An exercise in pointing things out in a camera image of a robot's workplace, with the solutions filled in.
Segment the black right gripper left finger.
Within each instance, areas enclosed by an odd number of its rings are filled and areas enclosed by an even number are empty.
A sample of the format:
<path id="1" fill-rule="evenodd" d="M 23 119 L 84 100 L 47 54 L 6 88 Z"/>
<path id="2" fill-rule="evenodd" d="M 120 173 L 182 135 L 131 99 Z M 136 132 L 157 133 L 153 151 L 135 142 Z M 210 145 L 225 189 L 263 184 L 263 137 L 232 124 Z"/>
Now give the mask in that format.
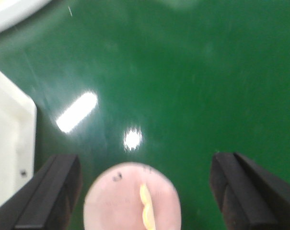
<path id="1" fill-rule="evenodd" d="M 65 230 L 81 193 L 78 155 L 51 156 L 0 207 L 0 230 Z"/>

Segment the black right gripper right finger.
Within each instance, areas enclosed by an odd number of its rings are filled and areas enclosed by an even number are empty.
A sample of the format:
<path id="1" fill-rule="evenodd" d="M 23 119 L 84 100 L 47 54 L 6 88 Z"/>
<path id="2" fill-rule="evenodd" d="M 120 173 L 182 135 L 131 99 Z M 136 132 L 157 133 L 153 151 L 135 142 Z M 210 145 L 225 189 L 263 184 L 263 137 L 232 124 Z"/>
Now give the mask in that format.
<path id="1" fill-rule="evenodd" d="M 229 230 L 290 230 L 290 184 L 239 153 L 216 153 L 211 190 Z"/>

